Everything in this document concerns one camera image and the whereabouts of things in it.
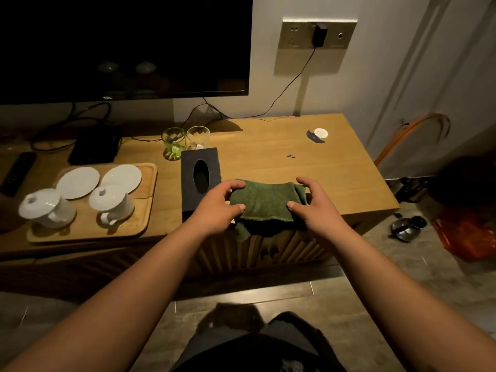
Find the person's left arm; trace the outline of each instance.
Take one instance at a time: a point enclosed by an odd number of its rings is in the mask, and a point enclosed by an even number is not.
[[[4,371],[123,372],[138,357],[201,243],[226,230],[245,206],[229,206],[225,181],[193,215],[139,261],[15,358]]]

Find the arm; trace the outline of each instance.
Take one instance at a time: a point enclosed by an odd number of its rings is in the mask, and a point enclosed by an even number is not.
[[[139,261],[14,359],[4,371],[128,370],[209,236],[226,230],[244,205],[225,203],[243,181],[208,192],[193,215]]]
[[[324,247],[332,250],[356,293],[387,339],[419,371],[494,371],[496,342],[406,275],[353,231],[322,187],[310,206],[288,202]]]

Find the television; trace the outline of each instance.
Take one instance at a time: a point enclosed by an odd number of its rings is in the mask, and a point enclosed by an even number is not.
[[[95,2],[9,10],[0,104],[248,95],[253,0]]]

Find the plug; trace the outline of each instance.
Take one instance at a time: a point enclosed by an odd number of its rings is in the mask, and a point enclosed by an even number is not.
[[[324,41],[327,36],[327,26],[324,24],[317,24],[313,31],[312,44],[315,48],[324,46]]]

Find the white mug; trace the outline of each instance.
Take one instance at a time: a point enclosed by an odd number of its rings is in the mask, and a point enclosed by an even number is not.
[[[104,225],[112,226],[115,222],[131,215],[133,200],[117,184],[107,184],[96,188],[90,195],[90,206],[99,211]]]
[[[52,188],[28,194],[19,206],[19,215],[48,228],[68,225],[76,216],[76,209]]]

